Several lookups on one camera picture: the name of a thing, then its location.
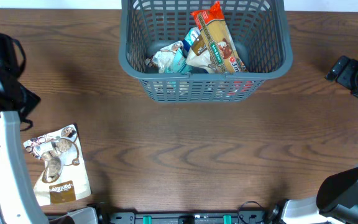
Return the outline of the beige snack pouch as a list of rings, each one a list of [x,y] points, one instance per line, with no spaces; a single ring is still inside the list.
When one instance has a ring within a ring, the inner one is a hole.
[[[29,139],[23,147],[45,166],[34,185],[34,194],[40,206],[72,202],[91,195],[75,124]]]
[[[192,43],[188,51],[186,63],[192,67],[202,68],[208,73],[217,72],[217,66],[212,61],[210,52],[203,40],[202,35],[197,36]]]
[[[168,46],[162,47],[151,57],[145,59],[148,67],[157,67],[159,73],[176,73],[177,68],[173,67],[174,58],[178,52],[181,52],[183,42],[177,41]]]

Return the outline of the orange spaghetti packet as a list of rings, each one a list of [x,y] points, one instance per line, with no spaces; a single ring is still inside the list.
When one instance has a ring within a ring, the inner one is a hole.
[[[247,73],[248,69],[237,53],[220,2],[215,2],[209,9],[194,11],[191,15],[201,32],[212,61],[217,66],[216,73]]]

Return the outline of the teal wipes packet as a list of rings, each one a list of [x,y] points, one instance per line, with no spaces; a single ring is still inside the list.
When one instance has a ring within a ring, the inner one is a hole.
[[[167,63],[165,73],[188,73],[192,67],[186,63],[182,49],[178,49],[175,56]]]

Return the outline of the blue tissue multipack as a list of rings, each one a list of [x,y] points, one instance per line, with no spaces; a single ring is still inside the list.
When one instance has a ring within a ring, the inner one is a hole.
[[[184,49],[189,52],[191,46],[193,45],[194,41],[198,38],[198,36],[201,34],[199,28],[193,27],[189,30],[187,35],[182,40]]]

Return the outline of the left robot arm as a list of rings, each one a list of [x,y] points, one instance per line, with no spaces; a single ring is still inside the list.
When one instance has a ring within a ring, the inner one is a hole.
[[[72,202],[91,193],[74,124],[27,141],[29,113],[40,98],[19,77],[25,60],[20,42],[0,33],[0,223],[101,223],[97,205],[46,215],[44,205]]]

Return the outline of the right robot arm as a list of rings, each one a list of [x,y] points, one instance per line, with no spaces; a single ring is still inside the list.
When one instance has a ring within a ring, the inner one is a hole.
[[[325,78],[358,99],[358,60],[340,57]],[[314,197],[277,203],[264,222],[358,223],[358,162],[352,169],[327,177]]]

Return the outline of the grey plastic basket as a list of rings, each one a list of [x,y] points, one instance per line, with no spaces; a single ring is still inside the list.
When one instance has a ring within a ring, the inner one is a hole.
[[[248,98],[264,81],[286,74],[293,62],[283,1],[221,1],[236,50],[247,72],[234,74],[159,73],[146,59],[183,40],[196,22],[193,11],[213,1],[122,0],[119,62],[160,103],[235,102]]]

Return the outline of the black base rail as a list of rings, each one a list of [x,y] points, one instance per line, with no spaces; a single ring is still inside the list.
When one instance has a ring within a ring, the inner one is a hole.
[[[280,213],[278,205],[266,210],[260,205],[250,207],[244,203],[236,212],[218,213],[106,213],[99,205],[96,222],[107,224],[268,224],[273,223]]]

